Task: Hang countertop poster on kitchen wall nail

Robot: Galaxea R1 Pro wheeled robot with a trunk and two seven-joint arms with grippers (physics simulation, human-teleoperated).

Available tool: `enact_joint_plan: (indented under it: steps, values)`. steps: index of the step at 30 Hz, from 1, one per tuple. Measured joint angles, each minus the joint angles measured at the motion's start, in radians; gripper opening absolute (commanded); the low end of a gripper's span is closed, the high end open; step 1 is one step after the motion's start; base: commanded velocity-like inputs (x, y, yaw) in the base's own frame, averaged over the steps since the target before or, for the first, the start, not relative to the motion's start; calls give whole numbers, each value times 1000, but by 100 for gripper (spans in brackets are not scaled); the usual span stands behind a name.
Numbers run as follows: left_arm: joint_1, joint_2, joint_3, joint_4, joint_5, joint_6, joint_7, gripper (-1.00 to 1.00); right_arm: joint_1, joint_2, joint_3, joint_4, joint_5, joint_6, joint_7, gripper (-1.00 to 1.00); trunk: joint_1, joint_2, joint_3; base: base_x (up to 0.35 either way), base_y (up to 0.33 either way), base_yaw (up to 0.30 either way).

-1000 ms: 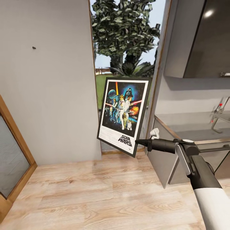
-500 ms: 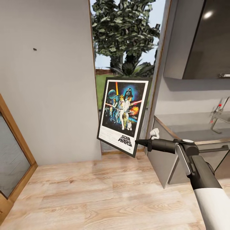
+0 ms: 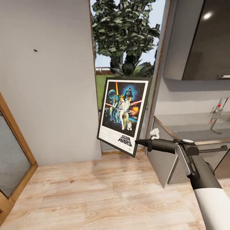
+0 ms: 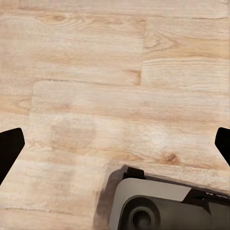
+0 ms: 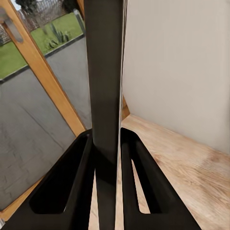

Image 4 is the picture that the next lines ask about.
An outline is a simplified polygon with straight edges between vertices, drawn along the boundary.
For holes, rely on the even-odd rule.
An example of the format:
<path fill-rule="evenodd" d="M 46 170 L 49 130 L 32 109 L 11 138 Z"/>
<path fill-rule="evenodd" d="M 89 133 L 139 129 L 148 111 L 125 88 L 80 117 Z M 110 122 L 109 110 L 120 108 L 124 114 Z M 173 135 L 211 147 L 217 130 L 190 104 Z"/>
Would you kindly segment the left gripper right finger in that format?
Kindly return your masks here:
<path fill-rule="evenodd" d="M 230 129 L 218 128 L 215 145 L 230 166 Z"/>

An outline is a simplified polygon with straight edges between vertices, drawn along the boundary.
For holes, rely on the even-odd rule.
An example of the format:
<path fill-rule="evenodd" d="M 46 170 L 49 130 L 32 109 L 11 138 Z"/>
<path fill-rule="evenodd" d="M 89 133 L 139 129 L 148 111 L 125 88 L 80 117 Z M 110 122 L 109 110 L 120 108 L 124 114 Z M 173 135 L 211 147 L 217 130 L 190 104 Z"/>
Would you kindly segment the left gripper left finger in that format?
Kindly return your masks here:
<path fill-rule="evenodd" d="M 25 146 L 20 127 L 0 133 L 0 185 Z"/>

